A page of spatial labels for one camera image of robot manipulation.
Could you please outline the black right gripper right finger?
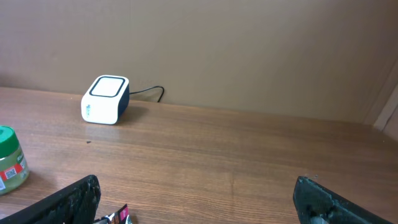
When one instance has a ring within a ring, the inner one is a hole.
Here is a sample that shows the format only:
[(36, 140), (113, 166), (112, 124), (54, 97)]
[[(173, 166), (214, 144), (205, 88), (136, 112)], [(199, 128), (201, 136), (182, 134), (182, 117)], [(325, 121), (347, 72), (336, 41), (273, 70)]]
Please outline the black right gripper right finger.
[(390, 224), (304, 176), (297, 178), (293, 201), (300, 223)]

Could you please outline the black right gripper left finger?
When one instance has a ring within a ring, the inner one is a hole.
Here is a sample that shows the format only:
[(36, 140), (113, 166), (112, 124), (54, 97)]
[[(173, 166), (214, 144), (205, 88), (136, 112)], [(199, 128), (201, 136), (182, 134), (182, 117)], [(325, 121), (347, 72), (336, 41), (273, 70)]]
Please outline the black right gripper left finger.
[(1, 219), (1, 224), (92, 224), (100, 198), (101, 190), (97, 176), (88, 175)]

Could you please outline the black hex wrench set pack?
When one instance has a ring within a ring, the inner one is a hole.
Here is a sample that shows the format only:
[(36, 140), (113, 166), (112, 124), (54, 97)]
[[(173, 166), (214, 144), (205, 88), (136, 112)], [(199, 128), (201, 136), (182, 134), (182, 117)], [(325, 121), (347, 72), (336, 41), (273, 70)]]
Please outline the black hex wrench set pack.
[(93, 222), (93, 224), (133, 224), (127, 204), (120, 208), (117, 212), (101, 217)]

